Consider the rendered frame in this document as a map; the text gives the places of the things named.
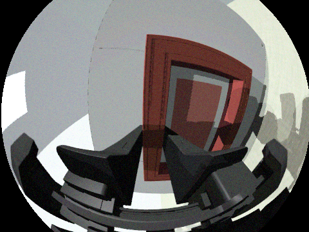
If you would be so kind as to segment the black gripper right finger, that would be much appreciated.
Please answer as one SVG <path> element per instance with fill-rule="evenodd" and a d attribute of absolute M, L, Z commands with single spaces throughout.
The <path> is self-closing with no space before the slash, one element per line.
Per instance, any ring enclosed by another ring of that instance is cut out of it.
<path fill-rule="evenodd" d="M 202 150 L 167 126 L 162 149 L 176 204 L 187 203 L 188 196 L 212 169 L 243 160 L 248 150 L 246 146 L 227 150 Z"/>

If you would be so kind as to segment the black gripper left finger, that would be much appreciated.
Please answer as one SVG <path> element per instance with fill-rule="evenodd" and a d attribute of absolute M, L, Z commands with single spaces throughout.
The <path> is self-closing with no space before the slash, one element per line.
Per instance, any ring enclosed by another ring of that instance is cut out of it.
<path fill-rule="evenodd" d="M 142 152 L 142 126 L 105 150 L 85 150 L 63 144 L 56 150 L 67 169 L 109 181 L 124 206 L 131 206 Z"/>

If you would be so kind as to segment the dark red picture frame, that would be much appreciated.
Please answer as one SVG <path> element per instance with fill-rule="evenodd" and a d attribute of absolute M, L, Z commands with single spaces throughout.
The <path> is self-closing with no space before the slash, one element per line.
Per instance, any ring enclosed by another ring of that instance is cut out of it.
<path fill-rule="evenodd" d="M 171 180 L 165 127 L 202 150 L 227 150 L 250 96 L 252 69 L 213 47 L 147 34 L 142 85 L 144 181 Z"/>

